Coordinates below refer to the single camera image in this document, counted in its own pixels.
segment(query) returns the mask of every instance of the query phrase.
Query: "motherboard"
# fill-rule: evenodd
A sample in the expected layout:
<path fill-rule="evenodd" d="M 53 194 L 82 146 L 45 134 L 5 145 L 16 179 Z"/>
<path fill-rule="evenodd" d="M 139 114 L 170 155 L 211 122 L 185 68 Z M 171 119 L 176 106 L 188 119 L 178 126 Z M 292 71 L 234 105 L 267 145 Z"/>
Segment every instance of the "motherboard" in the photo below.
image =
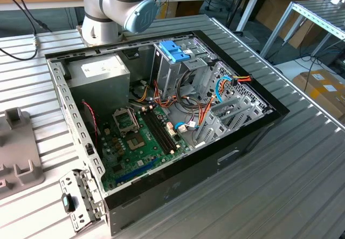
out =
<path fill-rule="evenodd" d="M 173 160 L 190 148 L 169 128 L 169 120 L 159 106 L 151 110 L 117 110 L 113 118 L 100 125 L 102 177 L 105 191 Z"/>

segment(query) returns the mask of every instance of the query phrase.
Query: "side panel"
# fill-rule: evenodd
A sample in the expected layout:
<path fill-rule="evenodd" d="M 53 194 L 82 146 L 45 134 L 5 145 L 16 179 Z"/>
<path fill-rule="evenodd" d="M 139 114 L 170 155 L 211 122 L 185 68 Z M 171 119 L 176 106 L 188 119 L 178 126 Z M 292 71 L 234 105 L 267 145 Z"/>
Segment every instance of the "side panel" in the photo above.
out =
<path fill-rule="evenodd" d="M 281 119 L 282 118 L 276 120 L 271 125 L 250 133 L 246 137 L 219 150 L 217 153 L 164 182 L 161 182 L 159 185 L 138 194 L 136 197 L 119 206 L 114 206 L 113 197 L 120 197 L 120 193 L 107 197 L 106 205 L 109 209 L 107 217 L 111 235 L 115 235 L 121 230 L 126 229 L 153 210 L 235 162 L 239 157 L 249 152 L 276 123 L 281 121 Z M 212 145 L 208 146 L 207 149 L 211 151 Z"/>

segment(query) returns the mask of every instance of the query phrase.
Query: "aluminum profile table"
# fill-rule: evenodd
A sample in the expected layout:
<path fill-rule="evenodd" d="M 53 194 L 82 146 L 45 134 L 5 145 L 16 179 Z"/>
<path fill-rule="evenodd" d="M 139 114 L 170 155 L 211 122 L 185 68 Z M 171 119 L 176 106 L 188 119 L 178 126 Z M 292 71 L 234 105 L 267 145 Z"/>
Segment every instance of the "aluminum profile table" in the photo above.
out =
<path fill-rule="evenodd" d="M 300 16 L 284 40 L 288 40 L 289 37 L 295 33 L 303 18 L 309 19 L 313 23 L 328 31 L 328 34 L 314 50 L 312 56 L 321 49 L 331 35 L 334 35 L 341 40 L 345 39 L 345 8 L 334 5 L 328 0 L 291 2 L 262 49 L 260 53 L 262 57 L 265 57 L 269 52 L 273 42 L 277 38 L 282 27 L 287 22 L 292 11 L 298 12 Z"/>
<path fill-rule="evenodd" d="M 290 114 L 248 155 L 137 221 L 117 238 L 338 238 L 345 230 L 344 127 L 297 90 L 215 19 L 155 21 L 128 39 L 202 30 L 253 74 Z M 0 39 L 21 57 L 31 36 Z M 30 112 L 45 181 L 0 201 L 3 238 L 110 238 L 102 221 L 75 234 L 60 202 L 58 179 L 81 168 L 53 90 L 44 53 L 83 47 L 77 31 L 39 35 L 28 62 L 0 57 L 0 114 Z"/>

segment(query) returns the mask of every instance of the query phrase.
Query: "cardboard box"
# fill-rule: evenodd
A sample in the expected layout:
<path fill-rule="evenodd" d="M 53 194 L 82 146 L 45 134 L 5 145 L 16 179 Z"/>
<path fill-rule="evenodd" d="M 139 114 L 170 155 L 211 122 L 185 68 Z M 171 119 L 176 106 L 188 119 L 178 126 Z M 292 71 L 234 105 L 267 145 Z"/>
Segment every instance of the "cardboard box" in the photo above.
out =
<path fill-rule="evenodd" d="M 302 91 L 308 72 L 296 76 L 292 82 Z M 345 85 L 326 70 L 310 72 L 306 94 L 329 114 L 345 123 Z"/>

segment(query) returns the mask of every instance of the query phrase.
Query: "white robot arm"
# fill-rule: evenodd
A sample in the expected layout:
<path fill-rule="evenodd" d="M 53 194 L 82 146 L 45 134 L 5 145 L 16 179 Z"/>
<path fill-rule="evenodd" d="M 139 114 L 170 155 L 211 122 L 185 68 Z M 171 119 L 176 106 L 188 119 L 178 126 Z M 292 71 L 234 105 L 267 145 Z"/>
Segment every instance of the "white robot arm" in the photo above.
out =
<path fill-rule="evenodd" d="M 147 29 L 157 14 L 154 0 L 84 0 L 82 36 L 89 45 L 118 41 L 122 27 L 133 33 Z"/>

